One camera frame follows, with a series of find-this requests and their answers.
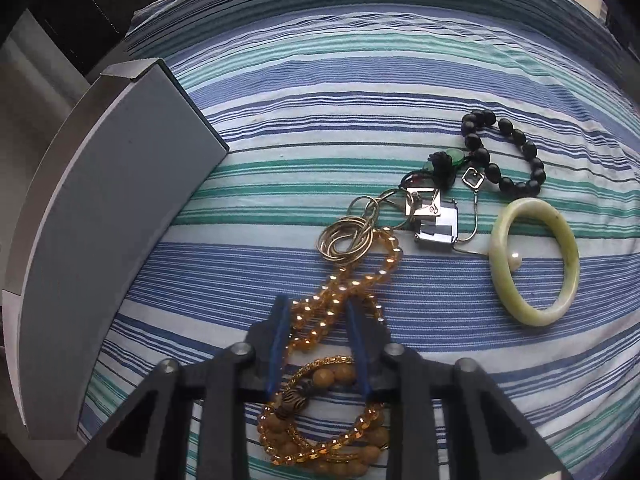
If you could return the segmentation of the pale green jade bangle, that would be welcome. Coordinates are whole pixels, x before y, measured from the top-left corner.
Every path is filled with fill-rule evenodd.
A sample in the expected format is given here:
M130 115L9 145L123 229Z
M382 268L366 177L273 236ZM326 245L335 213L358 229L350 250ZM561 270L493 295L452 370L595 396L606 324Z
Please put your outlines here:
M552 240L518 252L511 243L511 230L522 219L543 224ZM498 299L521 324L552 325L574 304L580 279L576 236L563 215L544 200L519 198L500 211L490 233L488 260Z

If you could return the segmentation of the white cardboard box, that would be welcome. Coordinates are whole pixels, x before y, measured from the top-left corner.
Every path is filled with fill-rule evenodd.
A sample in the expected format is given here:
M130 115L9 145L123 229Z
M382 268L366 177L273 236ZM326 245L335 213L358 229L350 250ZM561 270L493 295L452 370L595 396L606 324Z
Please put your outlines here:
M131 283L228 145L160 58L107 67L26 192L2 286L4 354L29 441L63 471Z

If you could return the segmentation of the blue striped bed sheet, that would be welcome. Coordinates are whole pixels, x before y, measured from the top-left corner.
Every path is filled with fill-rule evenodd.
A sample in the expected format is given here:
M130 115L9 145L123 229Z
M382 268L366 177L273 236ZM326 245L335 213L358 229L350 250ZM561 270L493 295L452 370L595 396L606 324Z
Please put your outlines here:
M639 61L573 0L162 0L130 58L162 58L228 144L108 330L78 434L162 359L241 340L280 294L308 363L346 354L336 282L424 358L477 360L576 479L639 432ZM576 236L547 327L504 310L486 255L524 191Z

